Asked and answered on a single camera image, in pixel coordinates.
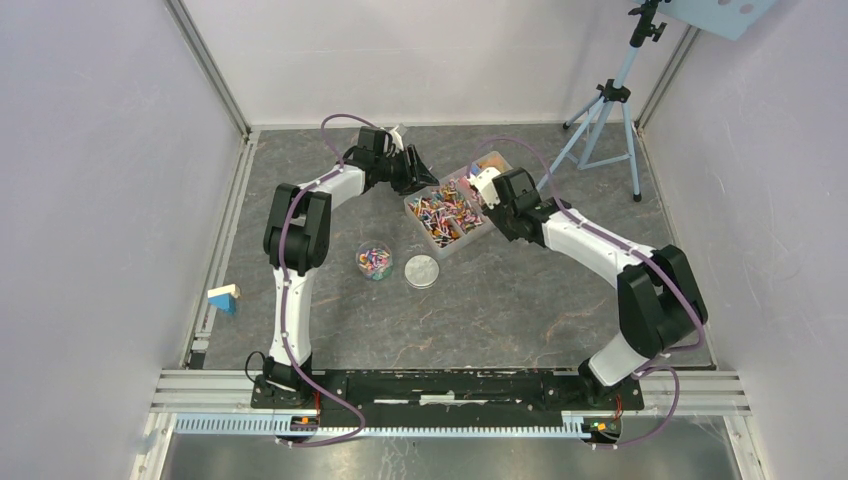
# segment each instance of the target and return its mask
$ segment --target tripod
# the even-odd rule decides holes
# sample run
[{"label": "tripod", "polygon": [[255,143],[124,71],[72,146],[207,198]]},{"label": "tripod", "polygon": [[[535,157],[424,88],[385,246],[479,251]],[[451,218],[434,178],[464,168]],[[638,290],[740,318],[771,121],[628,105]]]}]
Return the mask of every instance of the tripod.
[{"label": "tripod", "polygon": [[[637,202],[642,200],[642,193],[639,190],[639,173],[636,170],[636,152],[633,146],[633,124],[630,117],[630,105],[627,103],[627,99],[630,98],[630,90],[624,87],[624,79],[627,78],[630,67],[633,66],[633,61],[636,59],[636,54],[639,52],[639,47],[645,43],[645,39],[651,37],[654,42],[657,42],[665,30],[665,22],[661,23],[659,27],[652,23],[660,1],[668,3],[671,0],[646,0],[642,6],[628,12],[628,15],[639,15],[640,18],[639,23],[633,30],[633,35],[630,37],[630,49],[627,52],[627,57],[624,59],[624,64],[621,65],[618,75],[614,79],[610,78],[605,85],[597,86],[597,89],[601,91],[599,96],[592,97],[589,103],[581,108],[576,115],[562,124],[562,128],[568,130],[578,118],[588,112],[586,119],[580,123],[577,131],[574,132],[574,135],[571,136],[571,139],[569,139],[568,143],[557,156],[556,161],[551,165],[551,173],[559,167],[559,164],[562,163],[565,157],[570,158],[576,163],[578,170],[609,165],[622,160],[630,160],[630,174],[633,177],[633,200]],[[621,104],[621,113],[624,117],[624,135],[627,138],[627,153],[618,157],[589,163],[592,150],[595,149],[595,145],[598,143],[598,137],[601,136],[607,118],[609,118],[613,105],[616,103]],[[595,117],[597,117],[597,120],[595,121],[595,126],[592,127],[591,123]],[[589,132],[589,139],[586,141],[586,147],[578,159],[571,153],[571,149],[586,131]],[[542,177],[542,180],[539,182],[539,188],[541,189],[548,180],[547,175]]]}]

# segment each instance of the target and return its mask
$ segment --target white wall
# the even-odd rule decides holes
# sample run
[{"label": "white wall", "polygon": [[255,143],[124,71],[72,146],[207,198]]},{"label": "white wall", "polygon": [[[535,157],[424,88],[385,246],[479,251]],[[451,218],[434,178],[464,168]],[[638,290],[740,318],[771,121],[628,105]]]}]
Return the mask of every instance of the white wall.
[{"label": "white wall", "polygon": [[845,478],[848,3],[701,36],[647,145],[777,479]]},{"label": "white wall", "polygon": [[[630,0],[185,3],[254,125],[563,121],[615,76],[637,21]],[[685,27],[662,20],[626,83],[634,112]]]},{"label": "white wall", "polygon": [[0,6],[0,478],[126,478],[239,138],[164,3]]}]

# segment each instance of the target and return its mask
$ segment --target tripod leg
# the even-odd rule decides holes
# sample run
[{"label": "tripod leg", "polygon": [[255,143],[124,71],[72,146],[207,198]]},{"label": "tripod leg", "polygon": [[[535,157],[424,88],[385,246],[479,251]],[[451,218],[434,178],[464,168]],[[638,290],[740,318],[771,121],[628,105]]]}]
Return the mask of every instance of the tripod leg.
[{"label": "tripod leg", "polygon": [[[595,118],[595,116],[601,110],[601,107],[602,107],[603,104],[604,104],[603,98],[599,98],[599,99],[595,100],[594,105],[592,105],[592,107],[589,110],[589,115],[586,116],[586,120],[584,120],[583,123],[581,123],[580,126],[577,127],[577,131],[574,132],[573,135],[571,135],[571,138],[568,139],[568,143],[565,144],[565,147],[563,147],[562,151],[559,152],[559,155],[557,156],[557,159],[554,161],[554,164],[551,165],[551,175],[553,175],[553,173],[556,171],[557,167],[559,167],[559,164],[562,163],[562,160],[565,158],[565,156],[568,154],[568,152],[570,152],[571,149],[574,148],[574,144],[577,143],[577,140],[580,138],[581,135],[583,135],[583,132],[585,132],[586,129],[589,128],[589,125],[592,124],[592,119]],[[545,176],[542,177],[542,179],[539,181],[538,185],[536,185],[536,188],[541,190],[542,187],[544,187],[545,183],[547,183],[547,182],[548,182],[548,174],[545,174]]]},{"label": "tripod leg", "polygon": [[630,121],[630,105],[621,104],[621,114],[624,116],[624,135],[627,138],[627,154],[630,155],[630,175],[633,177],[633,200],[642,201],[642,191],[639,189],[639,172],[636,170],[636,149],[633,147],[633,123]]},{"label": "tripod leg", "polygon": [[563,124],[562,124],[562,129],[563,129],[563,130],[568,130],[568,127],[570,127],[570,126],[574,125],[574,122],[576,122],[578,118],[580,118],[580,117],[581,117],[584,113],[588,112],[588,111],[589,111],[589,109],[590,109],[590,108],[592,108],[592,105],[594,105],[595,103],[597,103],[598,98],[599,98],[599,97],[597,97],[597,96],[592,97],[592,100],[590,100],[590,101],[589,101],[589,103],[587,103],[587,104],[586,104],[586,106],[584,106],[583,108],[581,108],[581,109],[580,109],[580,111],[579,111],[579,112],[577,112],[577,114],[576,114],[576,115],[574,115],[573,117],[569,118],[568,120],[566,120],[566,121],[565,121],[565,123],[563,123]]},{"label": "tripod leg", "polygon": [[601,132],[604,130],[604,125],[607,123],[607,118],[609,118],[613,103],[615,102],[604,103],[604,108],[601,109],[598,121],[595,122],[595,126],[592,127],[592,133],[589,135],[589,140],[586,142],[586,148],[583,149],[583,153],[580,155],[580,162],[577,163],[577,168],[583,168],[583,166],[589,161],[589,157],[592,155],[592,150],[595,149],[595,144],[598,143],[598,137],[601,136]]}]

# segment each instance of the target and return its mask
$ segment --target jar of candy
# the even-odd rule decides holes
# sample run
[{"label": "jar of candy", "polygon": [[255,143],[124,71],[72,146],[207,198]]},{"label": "jar of candy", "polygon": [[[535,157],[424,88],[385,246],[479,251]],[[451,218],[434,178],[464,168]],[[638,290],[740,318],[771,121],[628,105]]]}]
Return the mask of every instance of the jar of candy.
[{"label": "jar of candy", "polygon": [[392,252],[385,243],[370,240],[356,250],[356,264],[365,278],[382,280],[392,273]]}]

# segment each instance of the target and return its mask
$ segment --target black tripod clamp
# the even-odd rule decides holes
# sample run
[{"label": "black tripod clamp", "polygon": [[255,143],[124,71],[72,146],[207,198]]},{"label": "black tripod clamp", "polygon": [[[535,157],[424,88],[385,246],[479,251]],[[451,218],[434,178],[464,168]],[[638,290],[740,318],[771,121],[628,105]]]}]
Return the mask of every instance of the black tripod clamp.
[{"label": "black tripod clamp", "polygon": [[651,37],[651,40],[654,42],[658,42],[662,33],[665,31],[666,23],[660,23],[660,26],[657,27],[653,24],[654,14],[657,13],[657,7],[660,2],[664,1],[665,3],[671,2],[671,0],[645,0],[640,7],[636,7],[633,10],[628,12],[628,15],[640,15],[639,23],[636,24],[636,28],[633,30],[633,36],[630,37],[630,46],[634,48],[639,48],[645,43],[645,39]]}]

